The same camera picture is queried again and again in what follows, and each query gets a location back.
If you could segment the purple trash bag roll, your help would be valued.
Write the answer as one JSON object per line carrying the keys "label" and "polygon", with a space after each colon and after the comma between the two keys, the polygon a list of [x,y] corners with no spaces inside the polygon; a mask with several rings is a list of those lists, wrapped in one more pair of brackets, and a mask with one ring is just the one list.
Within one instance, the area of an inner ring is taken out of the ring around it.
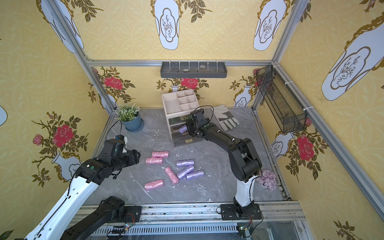
{"label": "purple trash bag roll", "polygon": [[184,170],[177,173],[179,180],[186,178],[186,176],[195,170],[194,165],[188,165]]}
{"label": "purple trash bag roll", "polygon": [[185,133],[187,130],[188,130],[188,127],[187,127],[186,125],[184,125],[184,126],[182,126],[181,128],[179,128],[179,132],[180,132],[180,134]]}
{"label": "purple trash bag roll", "polygon": [[183,167],[183,166],[189,166],[189,165],[194,165],[195,161],[193,159],[187,159],[187,160],[180,160],[176,161],[176,166],[177,167]]}
{"label": "purple trash bag roll", "polygon": [[205,172],[203,170],[195,171],[186,175],[188,181],[203,177]]}

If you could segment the beige drawer organizer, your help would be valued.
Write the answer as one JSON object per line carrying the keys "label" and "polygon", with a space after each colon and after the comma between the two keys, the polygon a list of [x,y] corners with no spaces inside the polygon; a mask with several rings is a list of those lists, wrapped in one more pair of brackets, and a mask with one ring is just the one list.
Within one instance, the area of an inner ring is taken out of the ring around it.
{"label": "beige drawer organizer", "polygon": [[186,126],[190,113],[199,106],[194,90],[163,94],[162,102],[174,147],[193,143],[194,138],[187,131],[180,133],[179,129]]}

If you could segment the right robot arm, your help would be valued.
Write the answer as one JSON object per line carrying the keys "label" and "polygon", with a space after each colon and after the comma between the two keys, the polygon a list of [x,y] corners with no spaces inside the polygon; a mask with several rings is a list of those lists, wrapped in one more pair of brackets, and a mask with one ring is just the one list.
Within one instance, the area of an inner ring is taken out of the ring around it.
{"label": "right robot arm", "polygon": [[253,142],[248,138],[233,137],[206,120],[202,124],[188,120],[186,126],[192,137],[215,143],[228,153],[231,170],[237,179],[234,205],[239,214],[251,211],[254,182],[262,171],[262,162]]}

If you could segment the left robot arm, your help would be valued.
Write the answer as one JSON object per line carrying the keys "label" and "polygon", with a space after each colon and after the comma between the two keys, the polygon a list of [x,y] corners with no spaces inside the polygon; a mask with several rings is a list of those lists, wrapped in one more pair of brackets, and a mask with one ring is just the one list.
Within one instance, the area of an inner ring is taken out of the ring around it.
{"label": "left robot arm", "polygon": [[85,161],[76,171],[68,189],[25,237],[26,240],[59,240],[88,197],[113,172],[139,163],[141,154],[129,150],[118,155],[102,155]]}

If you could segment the pink trash bag roll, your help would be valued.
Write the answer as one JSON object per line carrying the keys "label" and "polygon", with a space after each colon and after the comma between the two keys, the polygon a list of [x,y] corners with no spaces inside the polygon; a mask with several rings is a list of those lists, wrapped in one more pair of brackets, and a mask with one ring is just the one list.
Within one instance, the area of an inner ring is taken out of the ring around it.
{"label": "pink trash bag roll", "polygon": [[167,176],[170,178],[171,182],[176,185],[180,179],[178,178],[178,176],[174,173],[174,171],[172,170],[171,167],[166,167],[165,168],[165,173],[167,174]]}
{"label": "pink trash bag roll", "polygon": [[145,190],[151,191],[151,190],[161,188],[163,186],[164,186],[164,180],[160,179],[160,180],[151,181],[151,182],[146,183],[145,184]]}
{"label": "pink trash bag roll", "polygon": [[168,158],[169,155],[170,155],[169,151],[152,152],[153,158]]}
{"label": "pink trash bag roll", "polygon": [[158,157],[146,158],[146,164],[149,164],[149,165],[161,165],[163,161],[164,161],[163,158],[158,158]]}

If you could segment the grey work glove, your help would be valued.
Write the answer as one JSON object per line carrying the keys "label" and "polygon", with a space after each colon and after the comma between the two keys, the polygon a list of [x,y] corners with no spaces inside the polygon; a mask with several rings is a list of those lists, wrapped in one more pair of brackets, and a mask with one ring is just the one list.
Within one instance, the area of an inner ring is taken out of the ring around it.
{"label": "grey work glove", "polygon": [[214,116],[224,131],[232,130],[240,124],[225,105],[214,107]]}

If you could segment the potted green plant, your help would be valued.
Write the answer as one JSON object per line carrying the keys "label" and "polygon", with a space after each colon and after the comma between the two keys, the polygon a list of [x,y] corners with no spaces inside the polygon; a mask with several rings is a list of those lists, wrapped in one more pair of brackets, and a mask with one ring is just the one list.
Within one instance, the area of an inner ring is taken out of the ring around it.
{"label": "potted green plant", "polygon": [[144,127],[144,120],[140,115],[140,107],[136,104],[118,106],[117,120],[122,123],[128,132],[137,133]]}

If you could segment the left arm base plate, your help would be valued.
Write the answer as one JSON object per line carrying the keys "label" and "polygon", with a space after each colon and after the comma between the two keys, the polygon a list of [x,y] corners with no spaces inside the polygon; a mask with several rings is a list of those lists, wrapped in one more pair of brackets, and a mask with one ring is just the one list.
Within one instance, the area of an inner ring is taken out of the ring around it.
{"label": "left arm base plate", "polygon": [[125,206],[122,221],[125,223],[139,223],[142,214],[142,206]]}

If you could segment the grey wall shelf tray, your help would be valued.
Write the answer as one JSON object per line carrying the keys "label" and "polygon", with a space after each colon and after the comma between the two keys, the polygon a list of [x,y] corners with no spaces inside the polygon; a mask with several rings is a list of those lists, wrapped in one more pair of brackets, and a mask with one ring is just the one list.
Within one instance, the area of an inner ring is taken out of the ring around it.
{"label": "grey wall shelf tray", "polygon": [[162,62],[162,78],[226,78],[225,62],[220,61],[168,61]]}

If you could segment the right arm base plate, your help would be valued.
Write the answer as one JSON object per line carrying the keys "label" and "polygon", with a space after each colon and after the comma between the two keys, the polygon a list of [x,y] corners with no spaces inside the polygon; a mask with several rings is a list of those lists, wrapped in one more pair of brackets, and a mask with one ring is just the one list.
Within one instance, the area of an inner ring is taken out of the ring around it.
{"label": "right arm base plate", "polygon": [[246,207],[235,204],[220,205],[222,220],[261,220],[262,213],[258,204],[251,203]]}

